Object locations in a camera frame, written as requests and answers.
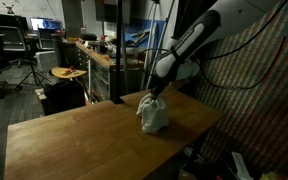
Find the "crumpled cloth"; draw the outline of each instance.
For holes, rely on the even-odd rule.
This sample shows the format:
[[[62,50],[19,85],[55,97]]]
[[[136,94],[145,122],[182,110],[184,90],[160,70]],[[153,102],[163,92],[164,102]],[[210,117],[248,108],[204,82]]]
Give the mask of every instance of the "crumpled cloth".
[[[144,133],[154,133],[169,125],[167,106],[161,96],[155,100],[152,99],[151,94],[144,96],[139,103],[136,115],[142,116],[142,131]]]

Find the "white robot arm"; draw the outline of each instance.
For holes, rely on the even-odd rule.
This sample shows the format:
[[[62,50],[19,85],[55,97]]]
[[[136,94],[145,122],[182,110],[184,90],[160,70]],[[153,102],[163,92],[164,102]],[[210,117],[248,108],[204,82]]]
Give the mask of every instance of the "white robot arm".
[[[218,0],[183,34],[170,51],[157,59],[156,73],[160,85],[153,94],[161,93],[168,82],[197,75],[199,67],[189,58],[200,47],[238,33],[261,18],[279,0]]]

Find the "floor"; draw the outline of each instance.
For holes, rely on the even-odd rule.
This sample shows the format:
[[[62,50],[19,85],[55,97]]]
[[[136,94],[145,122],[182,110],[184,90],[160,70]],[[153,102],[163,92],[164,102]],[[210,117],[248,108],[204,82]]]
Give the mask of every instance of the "floor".
[[[28,65],[23,65],[22,68],[17,68],[14,65],[0,76],[0,80],[17,84],[29,72],[30,66]],[[43,73],[43,75],[52,82],[56,81],[48,73]],[[32,76],[28,78],[28,82],[34,83]],[[12,86],[1,91],[5,94],[5,99],[0,99],[0,179],[3,179],[4,174],[7,126],[43,116],[42,106],[34,94],[34,90],[37,88],[39,87],[24,85],[22,90],[14,90],[14,86]],[[185,160],[183,155],[175,157],[147,179],[177,179],[174,178],[172,172],[183,165],[183,160]]]

